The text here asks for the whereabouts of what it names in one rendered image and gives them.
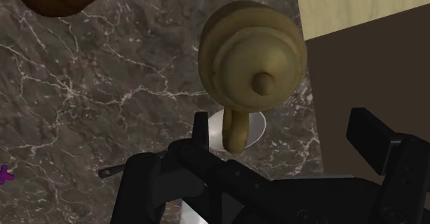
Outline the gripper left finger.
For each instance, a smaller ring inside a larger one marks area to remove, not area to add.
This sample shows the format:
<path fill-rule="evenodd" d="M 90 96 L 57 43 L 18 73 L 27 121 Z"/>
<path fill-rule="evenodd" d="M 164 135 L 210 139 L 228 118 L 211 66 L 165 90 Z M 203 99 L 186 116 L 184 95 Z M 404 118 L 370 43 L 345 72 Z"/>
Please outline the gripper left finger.
<path fill-rule="evenodd" d="M 163 153 L 139 153 L 126 163 L 99 170 L 121 172 L 110 224 L 160 224 L 168 202 L 187 203 L 208 224 L 272 224 L 263 206 L 262 176 L 236 161 L 209 152 L 208 115 L 194 115 L 192 136 Z"/>

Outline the light wood cabinet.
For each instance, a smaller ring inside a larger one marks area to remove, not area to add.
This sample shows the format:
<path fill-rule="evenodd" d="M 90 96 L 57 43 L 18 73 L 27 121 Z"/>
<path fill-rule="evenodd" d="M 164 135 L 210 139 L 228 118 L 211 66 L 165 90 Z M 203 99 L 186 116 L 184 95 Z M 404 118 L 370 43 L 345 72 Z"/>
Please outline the light wood cabinet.
<path fill-rule="evenodd" d="M 306 40 L 428 3 L 430 0 L 298 0 Z"/>

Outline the small purple figure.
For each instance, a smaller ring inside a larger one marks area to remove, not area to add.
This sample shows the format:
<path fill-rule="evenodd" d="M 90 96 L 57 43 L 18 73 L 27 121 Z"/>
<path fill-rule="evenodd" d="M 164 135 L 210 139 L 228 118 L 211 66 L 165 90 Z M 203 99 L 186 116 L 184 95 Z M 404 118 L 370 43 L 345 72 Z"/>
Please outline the small purple figure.
<path fill-rule="evenodd" d="M 6 181 L 15 180 L 15 175 L 8 172 L 8 166 L 2 165 L 0 167 L 0 185 L 3 185 Z"/>

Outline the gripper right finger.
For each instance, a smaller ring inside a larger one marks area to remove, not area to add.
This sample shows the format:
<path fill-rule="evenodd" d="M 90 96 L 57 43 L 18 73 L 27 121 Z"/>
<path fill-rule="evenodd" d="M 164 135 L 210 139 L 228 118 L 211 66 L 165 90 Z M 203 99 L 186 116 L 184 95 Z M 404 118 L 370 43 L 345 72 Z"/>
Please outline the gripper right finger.
<path fill-rule="evenodd" d="M 347 140 L 384 181 L 369 224 L 430 224 L 430 143 L 396 133 L 365 108 L 353 108 Z"/>

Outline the silver round disc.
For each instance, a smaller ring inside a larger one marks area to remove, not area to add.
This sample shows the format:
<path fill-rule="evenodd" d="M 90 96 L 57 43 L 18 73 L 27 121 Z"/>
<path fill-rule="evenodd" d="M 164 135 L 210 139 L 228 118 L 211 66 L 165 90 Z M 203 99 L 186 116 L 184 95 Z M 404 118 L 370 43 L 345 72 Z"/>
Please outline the silver round disc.
<path fill-rule="evenodd" d="M 219 110 L 208 118 L 209 147 L 212 150 L 225 152 L 222 141 L 224 110 Z M 262 112 L 253 112 L 249 115 L 249 133 L 246 148 L 255 144 L 265 133 L 267 121 Z"/>

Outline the olive tan lidded teapot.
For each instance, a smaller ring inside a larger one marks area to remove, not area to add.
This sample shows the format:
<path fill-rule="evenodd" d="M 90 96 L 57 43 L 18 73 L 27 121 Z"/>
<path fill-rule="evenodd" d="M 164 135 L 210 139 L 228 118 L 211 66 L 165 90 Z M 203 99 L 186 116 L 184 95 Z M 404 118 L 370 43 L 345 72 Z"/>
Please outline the olive tan lidded teapot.
<path fill-rule="evenodd" d="M 304 75 L 307 49 L 296 24 L 255 1 L 233 1 L 205 23 L 198 73 L 224 108 L 222 144 L 231 154 L 246 146 L 251 113 L 279 106 Z"/>

